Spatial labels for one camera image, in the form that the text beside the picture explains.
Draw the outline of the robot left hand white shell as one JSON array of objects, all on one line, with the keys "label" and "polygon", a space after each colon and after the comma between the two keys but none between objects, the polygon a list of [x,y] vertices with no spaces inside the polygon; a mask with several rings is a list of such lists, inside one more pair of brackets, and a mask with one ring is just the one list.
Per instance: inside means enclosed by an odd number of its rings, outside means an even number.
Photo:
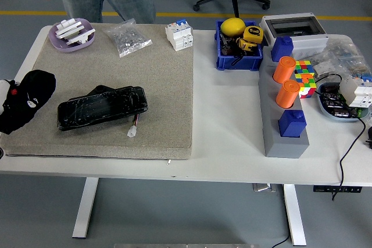
[{"label": "robot left hand white shell", "polygon": [[1,114],[8,110],[35,109],[39,104],[19,82],[1,80]]}]

